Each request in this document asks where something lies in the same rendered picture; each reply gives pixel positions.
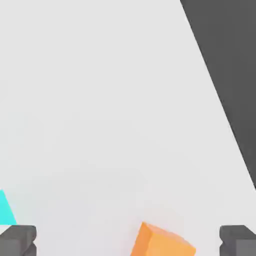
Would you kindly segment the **small orange cube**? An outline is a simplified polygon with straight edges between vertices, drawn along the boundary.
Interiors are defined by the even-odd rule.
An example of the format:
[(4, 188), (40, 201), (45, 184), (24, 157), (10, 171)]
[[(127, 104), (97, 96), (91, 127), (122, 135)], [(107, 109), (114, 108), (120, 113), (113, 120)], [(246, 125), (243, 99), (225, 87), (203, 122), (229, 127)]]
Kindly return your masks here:
[(195, 256), (196, 248), (183, 237), (143, 222), (130, 256)]

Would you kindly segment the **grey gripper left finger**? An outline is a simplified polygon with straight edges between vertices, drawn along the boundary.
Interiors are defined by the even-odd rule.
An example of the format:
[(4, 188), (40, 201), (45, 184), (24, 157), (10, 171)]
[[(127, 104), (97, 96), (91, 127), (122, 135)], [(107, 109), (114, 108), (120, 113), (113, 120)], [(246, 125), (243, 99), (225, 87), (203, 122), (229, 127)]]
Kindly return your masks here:
[(34, 225), (11, 225), (0, 234), (0, 256), (37, 256)]

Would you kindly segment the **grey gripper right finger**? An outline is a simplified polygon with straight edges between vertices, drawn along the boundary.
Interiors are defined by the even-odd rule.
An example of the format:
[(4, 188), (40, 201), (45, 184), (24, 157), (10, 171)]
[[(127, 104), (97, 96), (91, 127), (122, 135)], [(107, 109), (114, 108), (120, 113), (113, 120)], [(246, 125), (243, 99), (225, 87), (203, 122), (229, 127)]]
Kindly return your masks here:
[(245, 225), (222, 225), (219, 256), (256, 256), (256, 234)]

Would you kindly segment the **small cyan cube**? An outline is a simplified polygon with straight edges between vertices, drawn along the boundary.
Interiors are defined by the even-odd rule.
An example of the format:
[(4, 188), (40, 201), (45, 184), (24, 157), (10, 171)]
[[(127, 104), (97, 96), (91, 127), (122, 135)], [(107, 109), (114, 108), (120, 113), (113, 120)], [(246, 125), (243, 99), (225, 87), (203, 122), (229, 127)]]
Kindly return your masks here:
[(0, 225), (16, 225), (17, 221), (2, 189), (0, 189)]

